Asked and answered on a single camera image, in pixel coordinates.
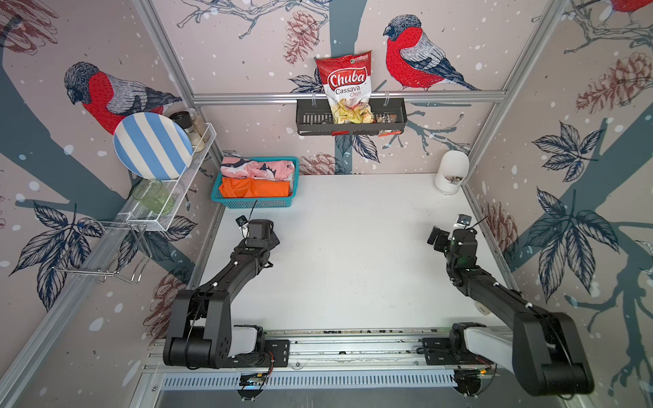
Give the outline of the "orange cloth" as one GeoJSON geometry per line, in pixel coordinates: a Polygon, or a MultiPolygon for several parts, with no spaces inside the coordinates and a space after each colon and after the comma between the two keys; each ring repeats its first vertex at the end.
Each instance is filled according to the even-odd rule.
{"type": "Polygon", "coordinates": [[[289,181],[255,180],[254,178],[223,178],[219,193],[224,198],[274,198],[292,195],[289,181]]]}

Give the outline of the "pink patterned cloth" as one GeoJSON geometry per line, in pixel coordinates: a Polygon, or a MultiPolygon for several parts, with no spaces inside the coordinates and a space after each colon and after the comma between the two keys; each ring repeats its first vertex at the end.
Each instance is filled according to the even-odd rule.
{"type": "Polygon", "coordinates": [[[292,161],[256,161],[240,157],[226,157],[220,167],[223,177],[238,180],[293,181],[295,171],[292,161]]]}

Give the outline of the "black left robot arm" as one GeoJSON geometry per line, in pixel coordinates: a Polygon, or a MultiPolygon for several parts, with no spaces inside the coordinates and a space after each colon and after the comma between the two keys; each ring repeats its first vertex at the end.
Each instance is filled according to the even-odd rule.
{"type": "Polygon", "coordinates": [[[279,244],[274,223],[254,219],[227,265],[213,279],[178,293],[163,350],[165,365],[192,369],[224,366],[234,345],[232,300],[250,280],[272,266],[270,252],[279,244]]]}

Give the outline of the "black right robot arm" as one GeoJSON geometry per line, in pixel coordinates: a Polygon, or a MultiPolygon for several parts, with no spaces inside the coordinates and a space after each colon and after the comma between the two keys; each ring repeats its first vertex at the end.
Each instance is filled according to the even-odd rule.
{"type": "Polygon", "coordinates": [[[531,396],[593,392],[595,381],[573,319],[525,301],[479,267],[475,229],[435,227],[427,243],[444,254],[452,285],[486,307],[512,335],[507,339],[480,324],[456,323],[449,335],[452,358],[474,356],[496,363],[531,396]]]}

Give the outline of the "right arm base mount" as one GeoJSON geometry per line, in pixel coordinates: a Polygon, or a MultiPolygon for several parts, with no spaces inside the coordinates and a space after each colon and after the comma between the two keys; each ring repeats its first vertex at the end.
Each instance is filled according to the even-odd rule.
{"type": "Polygon", "coordinates": [[[424,355],[428,366],[481,364],[490,367],[492,361],[474,354],[464,340],[464,331],[476,327],[486,326],[472,322],[455,323],[447,337],[423,338],[417,353],[424,355]]]}

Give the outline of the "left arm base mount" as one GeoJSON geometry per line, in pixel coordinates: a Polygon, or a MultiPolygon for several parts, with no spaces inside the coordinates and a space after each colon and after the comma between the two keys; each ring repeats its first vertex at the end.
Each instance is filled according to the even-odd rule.
{"type": "Polygon", "coordinates": [[[224,368],[287,367],[289,349],[289,340],[269,339],[261,326],[233,326],[230,355],[224,368]]]}

